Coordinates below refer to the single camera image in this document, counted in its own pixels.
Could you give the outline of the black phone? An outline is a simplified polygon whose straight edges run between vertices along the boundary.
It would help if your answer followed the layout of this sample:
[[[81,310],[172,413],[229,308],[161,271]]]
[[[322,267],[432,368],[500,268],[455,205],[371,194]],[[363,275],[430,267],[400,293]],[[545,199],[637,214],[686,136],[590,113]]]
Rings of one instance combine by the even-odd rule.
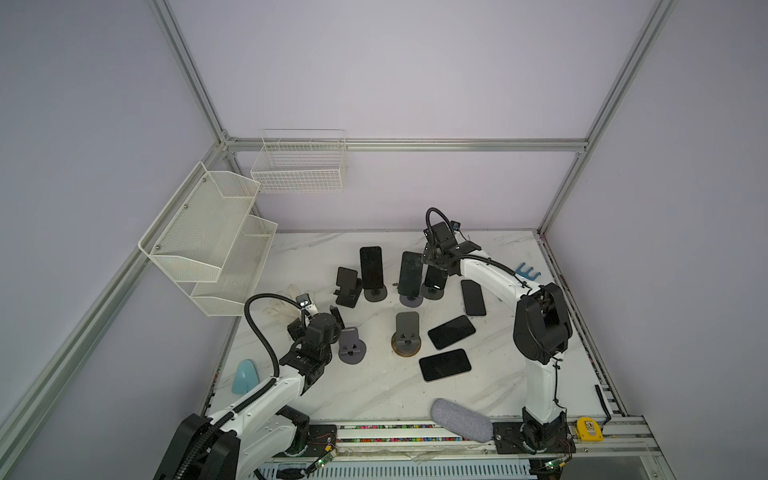
[[[401,256],[398,294],[416,298],[420,295],[423,274],[422,254],[405,251]]]
[[[423,286],[428,292],[443,291],[447,283],[448,274],[433,265],[427,267]]]
[[[472,280],[460,282],[465,314],[469,317],[487,315],[482,287]]]
[[[450,350],[421,358],[419,367],[425,382],[441,380],[472,370],[472,365],[464,349]]]
[[[476,333],[466,315],[458,316],[428,331],[428,337],[437,350],[443,350]]]
[[[382,289],[384,287],[384,275],[381,247],[361,247],[359,256],[363,288],[365,290]]]

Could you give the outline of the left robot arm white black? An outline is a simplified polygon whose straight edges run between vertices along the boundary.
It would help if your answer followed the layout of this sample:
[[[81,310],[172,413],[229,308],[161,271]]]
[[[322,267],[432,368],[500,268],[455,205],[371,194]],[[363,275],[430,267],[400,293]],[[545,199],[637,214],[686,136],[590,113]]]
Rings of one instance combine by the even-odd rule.
[[[251,305],[279,300],[298,311],[288,326],[289,351],[279,357],[256,325]],[[321,312],[308,294],[291,299],[260,293],[244,303],[243,317],[264,346],[271,375],[211,416],[191,414],[178,426],[154,475],[156,479],[244,479],[277,454],[306,448],[309,417],[292,408],[323,375],[345,324],[336,306]]]

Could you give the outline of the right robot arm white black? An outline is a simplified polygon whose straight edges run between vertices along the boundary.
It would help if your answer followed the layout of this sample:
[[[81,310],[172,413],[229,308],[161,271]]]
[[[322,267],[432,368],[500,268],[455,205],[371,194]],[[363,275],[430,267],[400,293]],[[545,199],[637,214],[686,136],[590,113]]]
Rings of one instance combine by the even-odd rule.
[[[425,224],[426,265],[477,283],[514,310],[513,342],[526,359],[522,448],[545,452],[567,426],[567,408],[559,398],[560,370],[573,327],[562,289],[525,279],[492,259],[436,207],[426,210]]]

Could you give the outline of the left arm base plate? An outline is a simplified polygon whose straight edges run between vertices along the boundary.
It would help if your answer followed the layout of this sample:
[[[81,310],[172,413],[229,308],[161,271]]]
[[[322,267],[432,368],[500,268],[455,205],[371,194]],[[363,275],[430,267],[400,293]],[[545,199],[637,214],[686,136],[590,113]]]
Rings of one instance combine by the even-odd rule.
[[[333,424],[309,424],[298,427],[290,447],[284,452],[287,457],[318,457],[326,448],[336,443],[338,428]]]

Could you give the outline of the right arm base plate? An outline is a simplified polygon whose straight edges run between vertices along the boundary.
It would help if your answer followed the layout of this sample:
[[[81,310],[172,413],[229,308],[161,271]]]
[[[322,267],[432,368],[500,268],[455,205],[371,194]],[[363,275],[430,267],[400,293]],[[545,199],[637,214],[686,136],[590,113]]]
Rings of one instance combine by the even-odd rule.
[[[539,426],[534,421],[496,422],[493,440],[498,454],[573,454],[573,436],[565,424]]]

